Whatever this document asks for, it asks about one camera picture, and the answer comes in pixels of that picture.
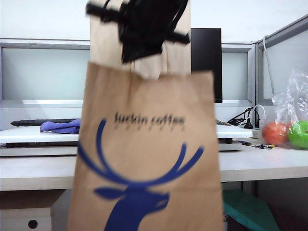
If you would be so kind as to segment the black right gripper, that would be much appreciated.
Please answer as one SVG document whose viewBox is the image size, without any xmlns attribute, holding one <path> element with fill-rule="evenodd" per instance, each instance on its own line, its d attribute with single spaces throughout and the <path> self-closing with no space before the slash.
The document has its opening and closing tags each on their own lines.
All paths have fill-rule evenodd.
<svg viewBox="0 0 308 231">
<path fill-rule="evenodd" d="M 88 2 L 86 14 L 97 16 L 103 23 L 118 24 L 119 40 L 123 43 L 122 63 L 161 54 L 163 42 L 190 43 L 188 34 L 175 31 L 183 15 L 186 0 L 130 0 L 118 10 Z"/>
</svg>

